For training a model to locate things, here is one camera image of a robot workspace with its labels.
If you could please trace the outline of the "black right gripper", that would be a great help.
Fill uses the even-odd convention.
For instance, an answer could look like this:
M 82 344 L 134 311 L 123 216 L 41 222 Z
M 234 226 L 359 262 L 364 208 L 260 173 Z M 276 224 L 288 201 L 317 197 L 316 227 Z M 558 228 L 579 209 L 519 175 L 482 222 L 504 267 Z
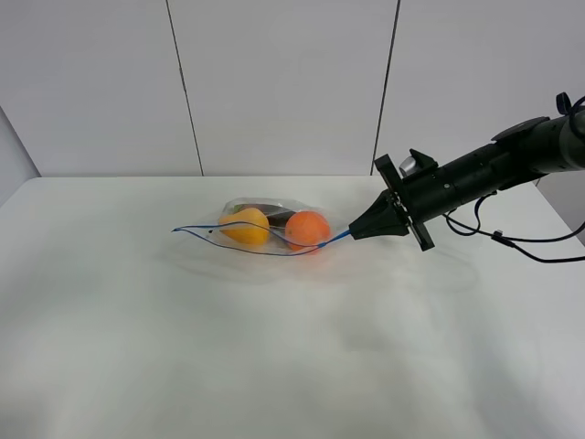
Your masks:
M 377 158 L 374 164 L 391 194 L 383 190 L 373 204 L 349 224 L 350 235 L 355 240 L 363 240 L 377 236 L 406 236 L 410 231 L 423 251 L 432 249 L 435 244 L 424 222 L 413 217 L 410 195 L 389 155 Z

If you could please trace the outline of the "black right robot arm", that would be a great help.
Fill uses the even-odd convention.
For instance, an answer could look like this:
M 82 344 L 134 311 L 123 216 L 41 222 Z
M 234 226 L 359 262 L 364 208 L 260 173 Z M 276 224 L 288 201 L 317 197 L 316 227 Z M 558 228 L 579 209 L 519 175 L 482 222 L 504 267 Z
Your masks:
M 387 187 L 349 226 L 356 240 L 414 234 L 427 251 L 434 243 L 428 220 L 494 191 L 504 191 L 552 173 L 584 167 L 584 113 L 538 117 L 498 134 L 492 142 L 439 165 L 417 150 L 394 166 L 388 155 L 375 167 Z

